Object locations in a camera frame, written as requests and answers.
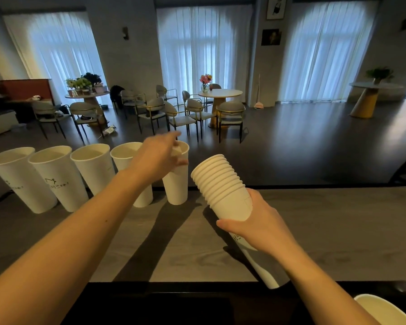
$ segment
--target hand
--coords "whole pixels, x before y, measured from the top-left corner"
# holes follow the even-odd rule
[[[273,207],[258,191],[247,188],[253,201],[253,211],[245,221],[221,219],[217,226],[229,233],[242,236],[255,249],[266,252],[280,261],[300,249],[298,243]]]
[[[178,145],[176,137],[180,135],[180,131],[173,131],[146,138],[137,155],[132,158],[128,169],[148,186],[165,177],[175,167],[187,165],[187,159],[171,156],[173,146]]]

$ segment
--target green plant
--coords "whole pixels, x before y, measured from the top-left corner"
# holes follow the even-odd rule
[[[74,79],[66,79],[65,80],[66,85],[68,86],[68,88],[73,89],[75,88],[75,80]]]
[[[388,67],[378,67],[375,69],[370,69],[366,71],[367,77],[371,77],[377,80],[384,80],[387,78],[393,78],[394,71]]]
[[[74,86],[77,89],[87,89],[87,88],[92,87],[92,83],[89,80],[87,80],[85,77],[81,76],[75,80]]]
[[[92,74],[90,72],[87,72],[86,74],[82,75],[81,77],[84,77],[85,79],[89,80],[92,85],[95,85],[97,83],[102,83],[101,77],[98,74]]]

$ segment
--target person's left arm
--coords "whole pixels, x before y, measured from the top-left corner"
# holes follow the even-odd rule
[[[145,140],[129,168],[0,276],[0,325],[59,324],[103,258],[140,193],[187,160],[171,156],[179,133]]]

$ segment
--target framed picture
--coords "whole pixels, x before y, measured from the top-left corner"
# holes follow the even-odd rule
[[[264,29],[261,34],[261,45],[280,45],[280,29]]]
[[[266,19],[283,19],[286,9],[286,0],[268,0],[268,11]]]

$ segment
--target person's left hand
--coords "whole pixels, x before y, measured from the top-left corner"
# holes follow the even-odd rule
[[[180,131],[173,131],[146,138],[137,155],[132,158],[128,169],[148,186],[165,177],[175,167],[187,165],[187,159],[171,156],[173,146],[178,145],[176,137],[180,135]]]

